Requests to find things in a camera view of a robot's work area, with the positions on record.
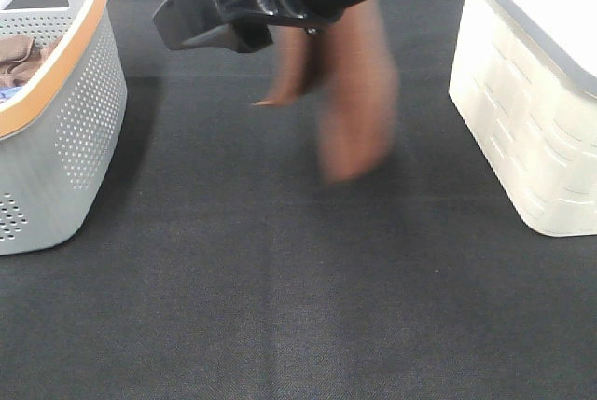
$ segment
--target folded clothing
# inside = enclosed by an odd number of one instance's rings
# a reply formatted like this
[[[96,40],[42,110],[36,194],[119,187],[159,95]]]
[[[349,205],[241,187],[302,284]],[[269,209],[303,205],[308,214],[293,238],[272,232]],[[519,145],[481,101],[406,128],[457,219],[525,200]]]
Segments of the folded clothing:
[[[22,86],[15,86],[13,88],[0,88],[0,103],[13,97],[21,90]]]
[[[0,87],[14,88],[27,83],[61,39],[40,48],[34,38],[24,34],[0,38]]]

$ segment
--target gray laundry basket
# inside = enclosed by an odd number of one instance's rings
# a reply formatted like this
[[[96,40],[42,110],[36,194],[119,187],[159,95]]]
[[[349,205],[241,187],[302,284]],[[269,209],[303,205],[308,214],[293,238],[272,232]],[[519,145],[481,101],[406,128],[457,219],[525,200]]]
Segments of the gray laundry basket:
[[[127,90],[107,0],[0,11],[0,36],[62,35],[34,77],[0,103],[0,255],[49,248],[80,228],[102,183]]]

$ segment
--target blue cloth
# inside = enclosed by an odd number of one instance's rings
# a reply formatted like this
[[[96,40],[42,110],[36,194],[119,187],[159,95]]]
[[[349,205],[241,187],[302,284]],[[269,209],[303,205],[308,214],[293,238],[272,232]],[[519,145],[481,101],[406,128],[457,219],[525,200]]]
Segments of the blue cloth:
[[[5,102],[10,97],[14,96],[21,90],[22,86],[15,86],[14,88],[0,88],[0,103]]]

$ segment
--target white storage bin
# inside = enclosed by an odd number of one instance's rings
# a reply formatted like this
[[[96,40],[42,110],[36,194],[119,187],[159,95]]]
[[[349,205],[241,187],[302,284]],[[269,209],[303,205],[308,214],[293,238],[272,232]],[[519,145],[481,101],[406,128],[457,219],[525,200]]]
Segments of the white storage bin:
[[[450,95],[522,220],[597,233],[593,0],[465,0]]]
[[[79,229],[112,157],[126,85],[107,0],[0,11],[0,35],[62,40],[0,103],[0,255],[49,248]]]

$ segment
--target brown towel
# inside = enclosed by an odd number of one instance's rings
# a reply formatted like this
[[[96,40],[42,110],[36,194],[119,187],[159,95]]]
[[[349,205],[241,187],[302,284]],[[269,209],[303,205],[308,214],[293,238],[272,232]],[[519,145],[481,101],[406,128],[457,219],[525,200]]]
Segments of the brown towel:
[[[27,83],[58,46],[59,37],[40,49],[33,38],[16,34],[0,39],[0,88],[14,88]]]

